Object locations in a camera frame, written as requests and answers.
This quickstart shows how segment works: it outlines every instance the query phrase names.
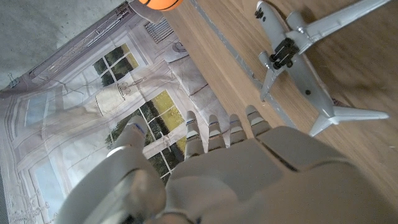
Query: concrete wall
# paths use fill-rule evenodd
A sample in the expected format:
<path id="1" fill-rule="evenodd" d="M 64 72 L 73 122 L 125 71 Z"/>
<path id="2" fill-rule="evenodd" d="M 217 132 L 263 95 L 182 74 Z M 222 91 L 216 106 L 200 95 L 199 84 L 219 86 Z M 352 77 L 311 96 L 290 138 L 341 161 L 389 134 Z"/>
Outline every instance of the concrete wall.
<path id="1" fill-rule="evenodd" d="M 1 1 L 0 90 L 118 7 L 123 0 Z"/>
<path id="2" fill-rule="evenodd" d="M 0 223 L 7 224 L 7 207 L 6 207 L 6 197 L 4 195 L 4 188 L 2 186 L 2 177 L 0 175 Z"/>

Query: white robotic hand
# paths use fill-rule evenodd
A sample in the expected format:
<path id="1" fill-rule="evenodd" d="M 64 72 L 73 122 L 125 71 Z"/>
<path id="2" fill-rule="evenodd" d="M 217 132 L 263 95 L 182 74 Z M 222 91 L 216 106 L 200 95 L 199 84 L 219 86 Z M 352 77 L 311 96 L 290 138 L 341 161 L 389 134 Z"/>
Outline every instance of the white robotic hand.
<path id="1" fill-rule="evenodd" d="M 189 111 L 185 161 L 166 187 L 142 155 L 146 128 L 134 117 L 116 152 L 72 190 L 57 223 L 397 223 L 396 210 L 339 152 L 272 129 L 253 106 L 246 114 L 255 138 L 232 115 L 225 148 L 210 116 L 205 153 Z"/>

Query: wooden floor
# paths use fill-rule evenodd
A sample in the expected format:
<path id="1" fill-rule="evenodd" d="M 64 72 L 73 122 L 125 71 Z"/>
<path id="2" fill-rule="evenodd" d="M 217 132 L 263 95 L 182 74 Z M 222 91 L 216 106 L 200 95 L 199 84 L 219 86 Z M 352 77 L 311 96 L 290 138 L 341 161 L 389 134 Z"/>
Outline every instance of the wooden floor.
<path id="1" fill-rule="evenodd" d="M 349 4 L 352 0 L 272 0 L 285 16 L 296 9 L 312 22 Z M 254 17 L 257 0 L 197 0 L 215 26 L 264 80 L 266 69 L 257 56 L 271 51 L 260 23 Z M 382 193 L 398 208 L 398 1 L 372 12 L 317 43 L 307 56 L 332 97 L 358 108 L 387 111 L 391 118 L 342 123 L 320 133 L 317 139 L 334 146 L 355 161 Z M 170 25 L 187 48 L 226 111 L 246 119 L 244 109 L 254 105 L 272 126 L 284 122 L 261 102 L 259 90 L 224 46 L 219 37 L 185 0 L 176 10 L 165 12 Z M 287 74 L 271 90 L 272 96 L 299 130 L 308 132 L 317 112 L 299 94 Z M 244 123 L 249 132 L 248 123 Z"/>

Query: white toy airplane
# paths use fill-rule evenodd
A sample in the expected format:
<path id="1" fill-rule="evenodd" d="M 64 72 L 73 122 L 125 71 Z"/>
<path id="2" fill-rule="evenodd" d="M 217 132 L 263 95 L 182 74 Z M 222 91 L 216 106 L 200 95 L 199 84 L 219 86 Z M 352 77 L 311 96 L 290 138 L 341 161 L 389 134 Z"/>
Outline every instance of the white toy airplane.
<path id="1" fill-rule="evenodd" d="M 362 0 L 311 24 L 306 24 L 297 11 L 289 15 L 286 24 L 268 3 L 259 1 L 255 15 L 275 51 L 271 56 L 268 56 L 266 52 L 259 55 L 260 61 L 268 68 L 261 90 L 261 99 L 265 99 L 275 79 L 286 70 L 301 94 L 319 112 L 318 119 L 309 133 L 311 136 L 320 133 L 332 124 L 339 124 L 340 121 L 388 118 L 389 115 L 381 111 L 335 106 L 304 52 L 316 41 L 389 1 L 391 0 Z"/>

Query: basketball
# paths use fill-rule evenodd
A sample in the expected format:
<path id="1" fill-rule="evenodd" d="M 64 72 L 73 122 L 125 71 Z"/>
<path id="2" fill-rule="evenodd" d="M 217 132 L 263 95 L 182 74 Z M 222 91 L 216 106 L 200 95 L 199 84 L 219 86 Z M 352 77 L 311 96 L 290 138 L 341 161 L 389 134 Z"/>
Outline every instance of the basketball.
<path id="1" fill-rule="evenodd" d="M 151 9 L 169 11 L 179 6 L 182 0 L 139 0 Z"/>

